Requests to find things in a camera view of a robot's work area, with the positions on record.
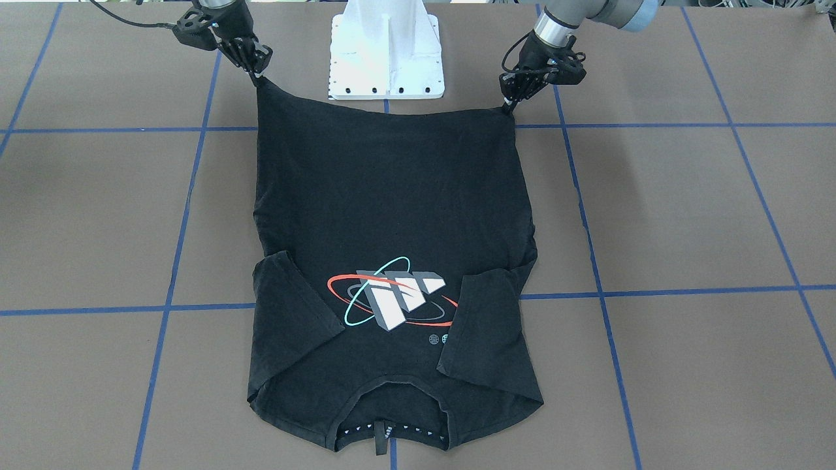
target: black t-shirt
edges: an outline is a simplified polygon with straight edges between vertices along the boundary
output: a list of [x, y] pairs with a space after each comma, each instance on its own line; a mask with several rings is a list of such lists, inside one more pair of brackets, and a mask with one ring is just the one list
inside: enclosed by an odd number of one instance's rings
[[539, 408], [513, 118], [370, 113], [264, 78], [257, 100], [252, 409], [338, 451], [376, 421], [449, 449]]

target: blue tape grid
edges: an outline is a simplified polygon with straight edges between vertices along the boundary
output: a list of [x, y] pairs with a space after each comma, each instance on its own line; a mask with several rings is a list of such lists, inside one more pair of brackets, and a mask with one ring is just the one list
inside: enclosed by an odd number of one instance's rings
[[58, 18], [61, 16], [61, 9], [63, 8], [63, 6], [64, 5], [62, 3], [59, 3], [58, 6], [55, 8], [55, 14], [53, 15], [52, 24], [49, 25], [49, 32], [47, 33], [46, 39], [43, 41], [40, 53], [38, 53], [38, 59], [35, 60], [35, 65], [32, 67], [32, 72], [29, 73], [29, 79], [26, 80], [26, 86], [23, 87], [23, 92], [20, 94], [20, 100], [18, 100], [18, 106], [14, 109], [12, 120], [9, 121], [6, 132], [3, 133], [3, 141], [0, 142], [0, 158], [3, 157], [3, 152], [6, 150], [8, 140], [12, 136], [12, 132], [14, 132], [14, 126], [18, 123], [20, 112], [23, 110], [23, 104], [26, 102], [26, 97], [29, 95], [29, 89], [32, 88], [32, 83], [35, 81], [35, 76], [38, 74], [38, 69], [41, 68], [43, 56], [47, 53], [49, 42], [52, 41], [53, 34], [55, 34], [55, 26], [58, 25]]
[[189, 222], [189, 211], [191, 209], [191, 193], [195, 188], [195, 181], [197, 178], [197, 168], [201, 164], [201, 154], [203, 153], [203, 143], [206, 140], [206, 128], [209, 125], [209, 113], [212, 111], [212, 97], [215, 94], [215, 84], [217, 82], [217, 71], [221, 66], [220, 51], [215, 55], [215, 67], [212, 70], [212, 81], [209, 84], [209, 92], [206, 96], [206, 109], [203, 111], [203, 123], [201, 126], [201, 134], [197, 140], [197, 149], [195, 150], [195, 160], [191, 167], [191, 179], [189, 180], [189, 190], [186, 193], [186, 204], [183, 207], [183, 218], [180, 223], [180, 235], [177, 238], [177, 249], [174, 253], [174, 261], [171, 265], [171, 281], [168, 286], [168, 294], [166, 295], [166, 304], [162, 312], [162, 320], [160, 321], [160, 334], [157, 338], [156, 350], [154, 353], [154, 363], [151, 366], [151, 375], [148, 380], [148, 392], [145, 395], [145, 407], [142, 411], [142, 423], [140, 424], [140, 433], [136, 439], [136, 450], [134, 452], [134, 463], [132, 470], [139, 470], [142, 461], [142, 449], [145, 445], [145, 432], [148, 430], [148, 418], [151, 411], [151, 402], [154, 400], [154, 389], [156, 386], [157, 372], [160, 369], [160, 358], [162, 357], [163, 344], [166, 341], [166, 328], [168, 327], [168, 316], [171, 312], [171, 302], [174, 299], [174, 288], [177, 283], [177, 272], [180, 268], [180, 257], [183, 253], [183, 242], [186, 239], [186, 227]]
[[[192, 166], [192, 173], [191, 179], [189, 182], [189, 189], [186, 195], [186, 203], [183, 210], [183, 217], [181, 220], [181, 230], [178, 237], [177, 248], [175, 252], [175, 257], [172, 263], [171, 268], [171, 282], [169, 284], [168, 293], [166, 295], [166, 303], [164, 305], [141, 305], [141, 306], [114, 306], [114, 307], [90, 307], [90, 308], [76, 308], [76, 309], [7, 309], [7, 310], [0, 310], [0, 317], [4, 316], [29, 316], [29, 315], [46, 315], [46, 314], [104, 314], [104, 313], [139, 313], [139, 312], [163, 312], [161, 325], [160, 325], [160, 332], [157, 338], [157, 345], [155, 349], [155, 357], [154, 362], [151, 367], [151, 374], [149, 378], [149, 385], [148, 391], [146, 394], [145, 399], [145, 407], [143, 409], [143, 416], [142, 416], [142, 423], [140, 424], [140, 431], [137, 437], [136, 449], [135, 449], [135, 456], [133, 462], [133, 469], [138, 470], [141, 462], [142, 456], [142, 449], [145, 442], [145, 433], [147, 431], [148, 426], [148, 418], [150, 415], [150, 408], [151, 403], [153, 402], [153, 395], [154, 389], [156, 384], [156, 377], [159, 371], [160, 359], [163, 349], [163, 344], [165, 343], [166, 337], [166, 327], [168, 323], [169, 313], [174, 311], [187, 311], [187, 310], [215, 310], [215, 309], [251, 309], [254, 307], [252, 303], [238, 303], [238, 304], [173, 304], [172, 300], [174, 297], [174, 289], [176, 286], [176, 278], [177, 278], [177, 271], [180, 265], [180, 258], [182, 254], [183, 242], [185, 240], [186, 235], [186, 226], [188, 223], [189, 218], [189, 211], [191, 205], [191, 193], [194, 189], [195, 181], [196, 181], [196, 174], [198, 166], [200, 165], [201, 153], [203, 149], [203, 145], [206, 139], [207, 132], [229, 132], [229, 131], [255, 131], [257, 127], [255, 126], [209, 126], [208, 125], [208, 118], [209, 113], [211, 112], [212, 108], [212, 97], [214, 95], [214, 89], [217, 82], [217, 73], [218, 68], [221, 62], [221, 55], [218, 54], [216, 56], [215, 67], [212, 71], [212, 81], [210, 83], [209, 91], [206, 97], [206, 108], [204, 111], [203, 122], [201, 127], [135, 127], [135, 128], [67, 128], [67, 129], [18, 129], [16, 128], [16, 124], [18, 118], [23, 110], [23, 106], [25, 104], [26, 98], [28, 96], [29, 90], [32, 87], [32, 84], [35, 80], [35, 77], [38, 73], [41, 63], [43, 62], [43, 57], [46, 54], [47, 48], [49, 46], [50, 41], [55, 32], [56, 25], [58, 23], [61, 11], [62, 11], [63, 4], [59, 3], [55, 9], [55, 14], [53, 17], [53, 21], [50, 24], [48, 34], [46, 39], [43, 42], [43, 46], [40, 49], [38, 54], [38, 58], [33, 66], [33, 69], [28, 77], [28, 81], [21, 93], [20, 100], [18, 101], [18, 105], [14, 111], [12, 119], [9, 122], [9, 126], [5, 130], [0, 130], [0, 134], [3, 134], [3, 140], [0, 142], [0, 157], [3, 156], [3, 152], [5, 151], [6, 147], [8, 146], [8, 142], [12, 136], [12, 134], [52, 134], [52, 133], [130, 133], [130, 132], [199, 132], [199, 138], [197, 143], [197, 148], [195, 152], [195, 160]], [[553, 294], [524, 294], [521, 299], [522, 300], [534, 300], [534, 299], [595, 299], [599, 300], [602, 315], [604, 316], [604, 326], [607, 331], [610, 352], [613, 356], [613, 365], [616, 374], [616, 380], [619, 384], [619, 393], [622, 399], [622, 405], [624, 408], [624, 417], [627, 423], [628, 431], [630, 433], [630, 443], [633, 449], [635, 465], [638, 470], [641, 469], [641, 460], [638, 445], [635, 438], [635, 432], [632, 425], [632, 420], [630, 418], [630, 407], [627, 401], [626, 391], [624, 388], [624, 382], [622, 380], [620, 367], [619, 367], [619, 360], [618, 354], [614, 342], [614, 338], [612, 335], [612, 329], [609, 324], [609, 315], [607, 312], [606, 307], [606, 298], [610, 297], [640, 297], [640, 296], [661, 296], [661, 295], [699, 295], [699, 294], [739, 294], [739, 293], [758, 293], [758, 292], [798, 292], [799, 298], [802, 300], [803, 307], [805, 312], [808, 315], [808, 319], [810, 324], [813, 327], [813, 330], [817, 336], [819, 344], [822, 348], [822, 351], [825, 355], [825, 358], [830, 366], [830, 370], [833, 373], [833, 376], [836, 377], [836, 365], [833, 363], [833, 357], [830, 354], [830, 351], [824, 341], [822, 336], [821, 330], [818, 327], [818, 322], [815, 319], [813, 311], [811, 310], [809, 303], [807, 301], [807, 296], [805, 292], [807, 291], [815, 291], [815, 290], [836, 290], [836, 284], [801, 284], [798, 278], [798, 275], [795, 271], [793, 263], [788, 255], [787, 249], [783, 243], [781, 238], [781, 234], [777, 228], [777, 224], [775, 223], [772, 213], [767, 205], [766, 198], [764, 197], [762, 190], [758, 184], [757, 177], [755, 175], [754, 170], [752, 169], [752, 165], [749, 161], [748, 155], [746, 150], [742, 144], [740, 136], [738, 135], [737, 128], [738, 127], [786, 127], [786, 128], [793, 128], [793, 127], [836, 127], [836, 122], [810, 122], [810, 123], [786, 123], [786, 122], [775, 122], [775, 123], [740, 123], [735, 122], [729, 110], [726, 106], [726, 101], [723, 99], [722, 93], [720, 91], [720, 87], [716, 82], [713, 72], [711, 71], [711, 67], [708, 64], [708, 60], [705, 56], [705, 53], [702, 49], [700, 44], [699, 38], [697, 37], [696, 31], [691, 23], [690, 18], [688, 17], [687, 11], [684, 8], [681, 8], [682, 14], [685, 17], [686, 24], [691, 32], [691, 36], [694, 39], [695, 46], [700, 54], [702, 62], [706, 68], [706, 72], [711, 80], [711, 83], [714, 87], [716, 92], [717, 98], [720, 100], [721, 107], [723, 109], [724, 114], [726, 115], [726, 122], [725, 123], [590, 123], [590, 124], [568, 124], [565, 121], [565, 117], [563, 115], [563, 107], [560, 103], [560, 95], [558, 87], [553, 87], [554, 89], [554, 96], [555, 96], [555, 103], [558, 108], [558, 115], [560, 118], [559, 124], [520, 124], [517, 125], [518, 129], [544, 129], [544, 128], [554, 128], [560, 129], [563, 133], [564, 144], [566, 146], [566, 151], [568, 155], [568, 163], [570, 166], [570, 170], [572, 172], [573, 183], [578, 193], [579, 197], [579, 210], [582, 222], [584, 224], [584, 228], [587, 232], [587, 241], [589, 244], [589, 253], [590, 253], [590, 262], [592, 264], [592, 269], [595, 277], [595, 284], [596, 284], [596, 292], [578, 292], [578, 293], [553, 293]], [[389, 102], [388, 100], [384, 101], [384, 112], [389, 112]], [[600, 275], [598, 272], [598, 265], [595, 259], [594, 254], [594, 245], [592, 234], [589, 231], [589, 225], [586, 217], [586, 213], [584, 210], [584, 203], [583, 203], [583, 196], [581, 193], [580, 185], [578, 183], [577, 172], [574, 166], [573, 154], [571, 149], [571, 142], [568, 137], [568, 129], [583, 129], [583, 128], [648, 128], [648, 127], [727, 127], [731, 129], [735, 137], [735, 141], [737, 143], [738, 149], [741, 152], [741, 156], [746, 164], [749, 176], [752, 180], [752, 184], [756, 189], [758, 198], [761, 202], [762, 208], [767, 215], [767, 219], [769, 221], [770, 227], [772, 232], [777, 240], [778, 246], [781, 249], [782, 255], [784, 256], [784, 260], [787, 264], [787, 268], [792, 276], [793, 285], [785, 285], [785, 286], [753, 286], [753, 287], [740, 287], [740, 288], [714, 288], [714, 289], [657, 289], [657, 290], [633, 290], [633, 291], [604, 291], [603, 286], [601, 284]], [[393, 438], [390, 444], [390, 466], [392, 470], [397, 469], [397, 441]]]
[[691, 19], [688, 18], [688, 12], [685, 10], [684, 7], [680, 7], [680, 10], [682, 11], [682, 16], [685, 17], [686, 23], [688, 24], [688, 30], [691, 31], [691, 37], [694, 39], [696, 50], [700, 53], [702, 63], [706, 66], [708, 78], [711, 79], [711, 85], [714, 87], [714, 91], [717, 94], [717, 99], [720, 100], [720, 106], [722, 106], [723, 113], [726, 114], [726, 120], [728, 121], [728, 125], [731, 127], [731, 132], [734, 135], [735, 141], [737, 142], [737, 148], [740, 149], [740, 154], [743, 158], [743, 162], [746, 164], [746, 169], [749, 172], [749, 177], [752, 179], [752, 184], [755, 187], [755, 191], [757, 192], [757, 198], [761, 201], [763, 211], [764, 213], [766, 213], [767, 219], [769, 220], [769, 226], [772, 228], [772, 233], [775, 235], [775, 239], [778, 243], [778, 246], [781, 248], [781, 254], [784, 257], [784, 261], [787, 263], [787, 269], [789, 269], [789, 273], [793, 277], [795, 288], [798, 291], [798, 297], [801, 298], [801, 303], [804, 306], [804, 310], [807, 312], [807, 317], [810, 320], [810, 324], [813, 327], [813, 331], [816, 334], [818, 344], [819, 346], [821, 346], [822, 352], [824, 353], [824, 357], [827, 360], [828, 365], [830, 366], [830, 372], [831, 374], [833, 374], [833, 378], [836, 378], [836, 364], [834, 364], [833, 357], [830, 355], [830, 350], [828, 349], [827, 343], [825, 343], [824, 341], [822, 331], [818, 327], [818, 322], [816, 321], [816, 317], [813, 314], [813, 310], [810, 309], [810, 304], [807, 301], [807, 295], [804, 293], [804, 289], [802, 289], [801, 287], [801, 281], [798, 279], [798, 274], [796, 273], [795, 267], [793, 266], [793, 261], [789, 258], [787, 247], [784, 245], [783, 239], [781, 238], [781, 233], [778, 231], [778, 226], [775, 223], [775, 219], [772, 218], [772, 211], [769, 210], [769, 206], [767, 205], [767, 199], [763, 196], [761, 186], [757, 183], [757, 177], [755, 176], [755, 171], [752, 169], [752, 163], [749, 161], [749, 155], [746, 153], [746, 148], [744, 148], [743, 142], [740, 139], [740, 135], [737, 133], [738, 125], [732, 119], [732, 114], [729, 113], [729, 109], [726, 106], [726, 101], [723, 99], [723, 94], [720, 91], [720, 86], [717, 84], [717, 80], [714, 77], [714, 73], [711, 72], [711, 66], [708, 64], [706, 54], [702, 50], [702, 46], [700, 45], [700, 39], [696, 35], [694, 25], [691, 24]]
[[[540, 16], [540, 6], [537, 5], [537, 15]], [[595, 277], [595, 296], [598, 298], [598, 303], [601, 307], [601, 315], [604, 320], [604, 329], [607, 332], [607, 342], [609, 343], [609, 354], [613, 361], [613, 370], [615, 372], [615, 382], [619, 387], [619, 396], [621, 398], [621, 408], [624, 413], [624, 422], [627, 425], [627, 434], [630, 437], [630, 448], [633, 451], [633, 461], [636, 470], [641, 470], [641, 455], [639, 454], [639, 443], [635, 438], [635, 429], [633, 428], [633, 417], [630, 414], [630, 403], [627, 400], [627, 390], [624, 387], [624, 378], [621, 375], [621, 364], [619, 363], [619, 353], [615, 347], [615, 338], [613, 337], [612, 325], [609, 322], [609, 312], [607, 311], [607, 300], [604, 297], [604, 287], [601, 284], [601, 275], [598, 271], [598, 261], [595, 258], [595, 248], [592, 242], [592, 232], [589, 230], [589, 221], [586, 217], [586, 210], [584, 208], [584, 196], [581, 194], [580, 183], [578, 181], [578, 172], [575, 169], [574, 157], [572, 154], [572, 142], [569, 140], [568, 127], [566, 126], [566, 116], [563, 114], [563, 105], [560, 102], [560, 90], [558, 86], [552, 85], [554, 92], [554, 103], [558, 107], [558, 117], [560, 118], [559, 128], [563, 133], [563, 143], [566, 147], [566, 156], [568, 158], [569, 170], [572, 172], [572, 183], [575, 186], [575, 191], [578, 193], [578, 209], [580, 210], [581, 223], [584, 225], [586, 231], [586, 241], [589, 245], [589, 262], [592, 265], [592, 274]]]

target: graphic print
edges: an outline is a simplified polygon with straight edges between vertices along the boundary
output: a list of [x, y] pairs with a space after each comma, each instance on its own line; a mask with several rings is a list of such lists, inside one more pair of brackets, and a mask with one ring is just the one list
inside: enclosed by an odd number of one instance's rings
[[[406, 261], [406, 270], [404, 271], [385, 271], [391, 265], [399, 261]], [[377, 325], [386, 331], [392, 331], [401, 324], [416, 324], [419, 326], [450, 326], [451, 321], [431, 323], [432, 320], [443, 319], [446, 315], [444, 307], [429, 300], [425, 295], [433, 294], [438, 289], [446, 285], [444, 278], [436, 273], [415, 271], [410, 272], [412, 263], [409, 258], [401, 256], [395, 258], [384, 264], [376, 271], [357, 271], [357, 274], [338, 274], [328, 280], [328, 290], [331, 294], [342, 300], [349, 306], [345, 309], [344, 322], [348, 326], [357, 326], [363, 324], [371, 319], [377, 320]], [[348, 294], [344, 297], [337, 294], [334, 289], [334, 283], [342, 280], [360, 280], [362, 283], [350, 285], [345, 292]], [[359, 300], [361, 294], [365, 294], [366, 301], [363, 303]], [[442, 295], [442, 298], [449, 302], [453, 308], [458, 307], [458, 304], [452, 299], [448, 299]], [[438, 309], [438, 315], [432, 318], [407, 318], [405, 312], [411, 313], [413, 310], [421, 307], [424, 304], [432, 304]], [[351, 318], [356, 319], [356, 310], [360, 310], [368, 314], [365, 318], [359, 321], [352, 321]]]

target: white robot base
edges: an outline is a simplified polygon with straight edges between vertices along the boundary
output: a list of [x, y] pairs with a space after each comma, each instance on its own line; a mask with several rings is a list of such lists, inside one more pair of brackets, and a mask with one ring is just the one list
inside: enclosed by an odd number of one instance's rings
[[349, 0], [331, 24], [331, 100], [444, 94], [438, 18], [421, 0]]

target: folded sleeve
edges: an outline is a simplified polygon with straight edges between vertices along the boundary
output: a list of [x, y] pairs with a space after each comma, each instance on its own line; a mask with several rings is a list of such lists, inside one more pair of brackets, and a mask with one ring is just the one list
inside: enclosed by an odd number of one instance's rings
[[247, 400], [262, 386], [344, 330], [282, 251], [267, 256], [252, 274], [256, 294]]
[[528, 276], [530, 264], [464, 276], [438, 371], [454, 379], [543, 402], [519, 309], [521, 278]]

